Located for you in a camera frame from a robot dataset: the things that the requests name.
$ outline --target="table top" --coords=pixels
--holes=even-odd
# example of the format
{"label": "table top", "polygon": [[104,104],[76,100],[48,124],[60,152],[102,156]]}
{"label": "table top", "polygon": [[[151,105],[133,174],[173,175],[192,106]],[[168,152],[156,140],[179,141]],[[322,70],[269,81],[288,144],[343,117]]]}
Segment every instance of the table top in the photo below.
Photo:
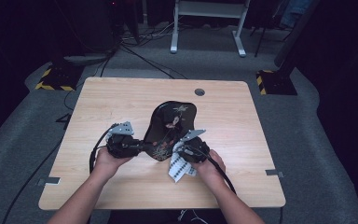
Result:
{"label": "table top", "polygon": [[[203,89],[198,96],[195,89]],[[153,78],[89,77],[62,140],[39,201],[45,210],[60,208],[89,176],[89,158],[101,135],[114,123],[130,121],[133,137],[144,139],[154,109],[178,101],[197,107],[195,129],[216,150],[238,196],[251,207],[281,207],[285,198],[269,147],[245,82]],[[109,180],[96,209],[181,209],[218,207],[197,177],[177,183],[168,175],[170,159],[156,161],[142,152]]]}

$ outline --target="cable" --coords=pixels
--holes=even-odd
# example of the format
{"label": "cable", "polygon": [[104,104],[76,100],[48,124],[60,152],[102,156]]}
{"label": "cable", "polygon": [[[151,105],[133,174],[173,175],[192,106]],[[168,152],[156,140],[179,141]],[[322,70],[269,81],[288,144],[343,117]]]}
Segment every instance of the cable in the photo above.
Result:
{"label": "cable", "polygon": [[37,173],[37,171],[40,169],[40,167],[42,167],[42,165],[48,160],[48,158],[51,156],[51,154],[53,154],[53,152],[58,148],[58,146],[60,145],[60,143],[62,142],[62,139],[60,139],[60,141],[58,141],[57,145],[49,152],[49,154],[46,156],[46,158],[44,158],[42,160],[42,162],[39,164],[39,166],[36,167],[36,169],[34,170],[34,172],[30,175],[30,177],[28,177],[27,181],[25,181],[25,183],[22,185],[21,189],[19,190],[19,192],[17,193],[16,197],[13,199],[13,201],[11,202],[9,208],[7,209],[7,212],[5,214],[4,220],[2,221],[2,224],[5,224],[8,218],[8,215],[10,214],[11,209],[13,208],[14,203],[17,201],[17,199],[20,197],[22,191],[25,189],[25,187],[28,185],[28,183],[31,181],[31,179],[34,177],[34,175]]}
{"label": "cable", "polygon": [[[135,55],[135,54],[133,54],[132,52],[126,51],[126,50],[124,50],[124,49],[122,49],[122,50],[123,50],[124,52],[126,52],[126,53]],[[161,63],[156,63],[155,61],[150,60],[150,59],[146,59],[145,57],[143,57],[143,60],[147,60],[147,61],[149,61],[149,62],[151,62],[151,63],[155,63],[155,64],[157,64],[157,65],[159,65],[159,66],[161,66],[161,67],[165,67],[165,68],[167,68],[167,69],[170,69],[171,71],[173,71],[174,73],[180,75],[180,76],[183,77],[184,79],[188,79],[188,78],[187,78],[185,75],[183,75],[182,73],[180,73],[180,72],[178,72],[178,71],[175,71],[175,70],[173,70],[172,68],[167,67],[167,66],[165,66],[165,65],[163,65],[163,64],[161,64]]]}
{"label": "cable", "polygon": [[94,170],[94,162],[95,162],[95,155],[97,154],[97,150],[98,148],[98,145],[100,145],[100,143],[103,141],[103,138],[106,136],[106,134],[109,132],[109,130],[111,128],[114,127],[115,124],[113,124],[110,128],[108,128],[106,130],[106,132],[103,133],[103,135],[101,136],[101,138],[98,140],[97,144],[95,145],[95,147],[92,149],[91,151],[91,154],[89,155],[89,173],[91,174],[92,171]]}
{"label": "cable", "polygon": [[[199,221],[203,222],[204,224],[208,224],[207,221],[205,221],[204,219],[200,218],[200,217],[197,215],[197,213],[196,213],[196,211],[195,211],[194,209],[191,209],[191,210],[193,211],[193,214],[194,214],[195,217],[191,218],[190,222],[192,222],[192,221],[194,221],[194,220],[199,220]],[[183,218],[183,216],[185,215],[186,212],[187,212],[187,209],[186,209],[186,210],[182,210],[182,211],[180,212],[180,216],[178,217],[178,221],[182,221],[182,218]]]}
{"label": "cable", "polygon": [[156,28],[153,28],[153,31],[150,32],[149,34],[142,34],[139,35],[139,37],[142,38],[142,40],[139,43],[127,43],[125,42],[125,40],[130,40],[130,39],[135,39],[135,37],[133,35],[129,35],[129,36],[122,36],[121,39],[123,40],[123,44],[128,46],[128,47],[135,47],[135,46],[144,46],[145,44],[147,44],[148,42],[150,42],[151,40],[157,40],[157,39],[161,39],[166,35],[171,35],[172,33],[170,33],[170,30],[172,29],[172,25],[173,22],[171,22],[170,24],[168,24],[167,26],[165,26],[164,28],[159,29],[158,31],[156,31]]}
{"label": "cable", "polygon": [[170,74],[168,74],[167,72],[165,72],[164,70],[162,70],[161,68],[153,65],[151,62],[149,62],[146,58],[142,57],[141,55],[135,53],[134,51],[132,51],[131,49],[127,48],[124,45],[121,45],[124,49],[128,50],[129,52],[131,52],[132,54],[136,55],[137,57],[139,57],[140,59],[144,60],[145,62],[147,62],[148,64],[152,65],[153,67],[157,68],[160,72],[164,73],[165,75],[167,75],[168,77],[175,79],[173,76],[171,76]]}
{"label": "cable", "polygon": [[283,207],[281,207],[281,214],[279,215],[279,224],[283,223]]}
{"label": "cable", "polygon": [[71,60],[71,59],[67,59],[64,58],[68,63],[70,63],[73,66],[89,66],[89,65],[93,65],[96,63],[102,63],[104,61],[106,61],[106,59],[110,54],[107,54],[106,56],[102,57],[102,58],[97,58],[97,59],[87,59],[87,60]]}
{"label": "cable", "polygon": [[142,60],[144,60],[145,62],[149,63],[149,64],[152,65],[153,67],[157,68],[159,71],[163,72],[164,74],[166,74],[167,76],[169,76],[169,77],[172,78],[172,79],[175,79],[175,78],[174,78],[173,76],[171,76],[170,74],[166,73],[165,71],[161,70],[161,69],[158,68],[157,66],[153,65],[152,63],[158,64],[158,65],[161,66],[161,67],[165,67],[165,68],[167,68],[167,69],[170,69],[170,70],[172,70],[174,73],[176,73],[176,74],[180,75],[181,77],[183,77],[184,79],[188,79],[185,75],[183,75],[182,73],[177,72],[177,71],[171,69],[170,67],[167,67],[167,66],[165,66],[165,65],[162,65],[162,64],[160,64],[160,63],[156,63],[156,62],[154,62],[153,60],[146,59],[145,57],[143,57],[143,56],[141,56],[141,55],[135,53],[134,51],[128,49],[128,48],[125,47],[125,46],[122,46],[122,47],[128,50],[128,51],[126,51],[126,50],[122,49],[124,52],[129,53],[129,54],[132,54],[132,55],[135,55],[135,56],[141,58]]}
{"label": "cable", "polygon": [[211,155],[205,154],[204,152],[202,152],[201,150],[199,150],[196,147],[191,147],[191,149],[194,149],[196,151],[198,151],[199,153],[201,153],[202,155],[204,155],[208,161],[211,162],[211,164],[213,164],[213,166],[216,168],[217,172],[219,172],[219,174],[226,180],[226,182],[228,183],[229,188],[232,190],[232,192],[234,192],[235,194],[237,194],[237,192],[234,189],[234,186],[232,185],[231,181],[229,180],[228,176],[226,175],[226,173],[223,171],[223,169],[220,167],[219,163],[217,163],[214,159],[212,159]]}
{"label": "cable", "polygon": [[113,58],[113,54],[106,60],[106,63],[103,65],[103,70],[106,67],[107,63],[109,63],[110,59]]}
{"label": "cable", "polygon": [[[98,69],[100,69],[101,65],[103,65],[103,62],[100,63],[100,65],[98,65],[97,69],[95,70],[94,74],[92,75],[92,77],[95,77],[95,75],[97,75]],[[76,88],[79,88],[81,85],[84,84],[84,81],[81,82],[80,84],[77,84]],[[65,107],[69,110],[74,111],[74,109],[72,107],[70,107],[67,103],[66,103],[66,99],[68,98],[69,94],[71,94],[72,91],[68,91],[68,93],[66,94],[65,98],[63,99],[63,105],[65,105]]]}

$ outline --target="metal bracket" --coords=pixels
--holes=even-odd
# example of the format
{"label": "metal bracket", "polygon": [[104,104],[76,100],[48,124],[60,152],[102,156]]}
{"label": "metal bracket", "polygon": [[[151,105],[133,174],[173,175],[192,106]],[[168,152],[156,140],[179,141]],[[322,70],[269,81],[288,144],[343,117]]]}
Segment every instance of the metal bracket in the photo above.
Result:
{"label": "metal bracket", "polygon": [[46,185],[58,185],[60,184],[60,178],[59,177],[48,177],[46,179],[40,178],[39,181],[37,181],[37,186],[46,186]]}
{"label": "metal bracket", "polygon": [[200,134],[202,133],[205,133],[206,130],[205,129],[202,129],[202,130],[188,130],[187,134],[180,139],[181,142],[187,142],[187,141],[190,141],[191,139],[199,136]]}
{"label": "metal bracket", "polygon": [[133,129],[129,121],[124,123],[119,123],[117,126],[109,129],[108,133],[106,134],[106,141],[113,135],[113,134],[123,134],[123,135],[133,135]]}
{"label": "metal bracket", "polygon": [[284,178],[283,172],[278,172],[277,170],[266,170],[266,175],[277,175],[279,178]]}

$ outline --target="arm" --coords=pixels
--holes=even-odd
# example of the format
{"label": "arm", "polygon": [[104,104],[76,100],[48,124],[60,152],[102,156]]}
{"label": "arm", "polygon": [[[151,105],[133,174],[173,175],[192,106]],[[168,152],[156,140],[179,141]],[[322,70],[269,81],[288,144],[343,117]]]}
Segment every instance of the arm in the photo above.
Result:
{"label": "arm", "polygon": [[[226,166],[222,158],[214,150],[211,150],[210,154],[212,159],[225,171]],[[231,191],[226,185],[224,178],[209,161],[193,163],[192,165],[216,198],[227,223],[264,223],[252,208]]]}
{"label": "arm", "polygon": [[115,175],[118,167],[130,159],[116,159],[109,154],[106,147],[101,148],[89,178],[54,214],[48,224],[86,223],[100,197],[103,186]]}

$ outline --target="black wire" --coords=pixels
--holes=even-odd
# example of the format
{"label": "black wire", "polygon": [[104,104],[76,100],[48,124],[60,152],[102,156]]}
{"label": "black wire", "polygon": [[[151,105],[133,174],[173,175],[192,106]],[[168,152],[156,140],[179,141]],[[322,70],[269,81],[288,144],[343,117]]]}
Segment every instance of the black wire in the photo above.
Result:
{"label": "black wire", "polygon": [[110,57],[106,60],[106,63],[103,65],[103,70],[106,67],[107,63],[109,63],[110,59],[113,58],[113,54],[110,55]]}
{"label": "black wire", "polygon": [[219,172],[219,174],[226,180],[226,182],[228,183],[229,188],[231,189],[231,191],[233,191],[235,194],[237,194],[237,192],[234,189],[234,186],[232,185],[231,181],[229,180],[228,176],[226,175],[226,173],[223,171],[223,169],[220,167],[219,163],[217,163],[217,161],[215,161],[214,159],[212,159],[211,155],[208,153],[204,153],[203,151],[199,150],[196,147],[192,147],[190,146],[191,149],[197,150],[199,153],[201,153],[202,155],[204,155],[208,161],[211,162],[211,164],[213,164],[214,168],[216,168],[217,172]]}
{"label": "black wire", "polygon": [[113,127],[113,125],[106,130],[106,132],[103,133],[103,135],[101,136],[101,138],[98,140],[97,144],[95,145],[95,147],[92,149],[91,154],[89,155],[89,173],[92,173],[92,170],[94,170],[94,162],[95,162],[95,155],[97,154],[97,150],[98,145],[100,145],[100,143],[103,141],[103,138],[106,136],[106,134],[109,132],[109,130]]}
{"label": "black wire", "polygon": [[[166,35],[168,35],[169,31],[172,30],[172,24],[164,27],[164,28],[160,28],[158,30],[156,30],[156,28],[153,28],[153,31],[150,33],[146,33],[144,32],[143,34],[139,35],[142,37],[142,39],[140,40],[139,43],[129,43],[126,42],[124,39],[126,38],[131,38],[131,39],[135,39],[133,35],[129,34],[129,35],[123,35],[121,38],[123,38],[123,45],[126,45],[127,47],[141,47],[144,46],[145,44],[149,43],[151,40],[158,40],[161,39],[163,37],[165,37]],[[161,37],[155,38],[155,34],[161,35]]]}
{"label": "black wire", "polygon": [[152,65],[153,67],[157,68],[160,72],[164,73],[165,75],[167,75],[168,77],[175,79],[173,76],[171,76],[169,73],[165,72],[164,70],[162,70],[161,68],[153,65],[151,62],[149,62],[146,58],[142,57],[141,55],[135,53],[134,51],[132,51],[131,49],[127,48],[124,45],[121,45],[124,49],[128,50],[129,52],[131,52],[132,54],[134,54],[135,56],[139,57],[140,59],[144,60],[145,62],[147,62],[148,64]]}
{"label": "black wire", "polygon": [[51,156],[51,154],[53,154],[53,152],[58,148],[58,146],[62,142],[62,139],[63,138],[61,138],[61,140],[58,141],[57,145],[49,152],[49,154],[46,156],[46,158],[44,158],[42,160],[42,162],[39,164],[39,166],[37,166],[36,169],[34,170],[34,172],[28,177],[27,181],[25,181],[25,183],[22,185],[21,189],[19,190],[19,192],[17,193],[16,197],[13,199],[13,201],[11,202],[9,208],[7,209],[7,212],[5,214],[4,220],[2,221],[2,224],[6,223],[8,215],[10,214],[10,211],[13,208],[14,203],[20,197],[22,191],[25,189],[25,187],[28,185],[28,183],[31,181],[31,179],[34,177],[34,175],[36,175],[36,173],[40,169],[40,167],[42,167],[42,165],[48,160],[48,158]]}
{"label": "black wire", "polygon": [[145,57],[143,57],[143,56],[141,56],[141,55],[135,53],[134,51],[132,51],[132,50],[130,50],[130,49],[128,49],[128,48],[126,48],[125,46],[122,46],[122,47],[128,50],[128,51],[126,51],[126,50],[122,49],[124,52],[129,53],[129,54],[133,54],[133,55],[135,55],[135,56],[141,58],[142,60],[144,60],[144,61],[147,62],[148,64],[152,65],[153,67],[157,68],[159,71],[161,71],[162,73],[166,74],[167,76],[169,76],[169,77],[172,78],[172,79],[175,79],[175,78],[174,78],[173,76],[171,76],[170,74],[166,73],[164,70],[160,69],[159,67],[153,65],[152,63],[158,64],[158,65],[161,66],[161,67],[165,67],[165,68],[167,68],[167,69],[170,69],[170,70],[172,70],[174,73],[176,73],[176,74],[182,76],[184,79],[188,79],[185,75],[183,75],[183,74],[181,74],[180,72],[177,72],[177,71],[171,69],[170,67],[164,66],[164,65],[162,65],[162,64],[160,64],[160,63],[156,63],[156,62],[154,62],[154,61],[152,61],[152,60],[150,60],[150,59],[146,59]]}
{"label": "black wire", "polygon": [[108,58],[107,54],[105,57],[103,58],[98,58],[98,59],[87,59],[87,60],[68,60],[65,59],[68,63],[70,63],[73,66],[89,66],[89,65],[93,65],[96,63],[102,63],[104,62],[107,58]]}
{"label": "black wire", "polygon": [[[135,55],[135,54],[133,54],[132,52],[126,51],[126,50],[124,50],[124,49],[122,49],[122,50],[123,50],[124,52],[126,52],[126,53]],[[173,71],[174,73],[176,73],[176,74],[182,76],[184,79],[188,79],[188,78],[187,78],[185,75],[183,75],[182,73],[180,73],[180,72],[178,72],[178,71],[175,71],[175,70],[173,70],[172,68],[167,67],[167,66],[165,66],[165,65],[163,65],[163,64],[161,64],[161,63],[156,63],[155,61],[150,60],[150,59],[146,59],[146,58],[143,58],[143,60],[147,60],[147,61],[149,61],[149,62],[151,62],[151,63],[155,63],[155,64],[157,64],[157,65],[159,65],[159,66],[161,66],[161,67],[165,67],[165,68],[167,68],[167,69],[170,69],[170,70]]]}
{"label": "black wire", "polygon": [[281,207],[281,214],[279,216],[279,224],[283,223],[283,206]]}
{"label": "black wire", "polygon": [[[97,69],[95,70],[94,74],[92,75],[92,77],[95,77],[95,75],[97,75],[98,69],[100,69],[101,65],[103,65],[103,62],[100,63],[100,65],[98,65]],[[81,82],[80,84],[77,84],[76,88],[79,88],[81,85],[84,84],[84,81]],[[74,109],[72,107],[70,107],[67,103],[66,103],[66,99],[68,98],[69,94],[71,94],[72,91],[68,91],[68,93],[66,94],[65,98],[63,99],[63,105],[65,105],[65,107],[67,109],[70,109],[72,111],[74,111]]]}

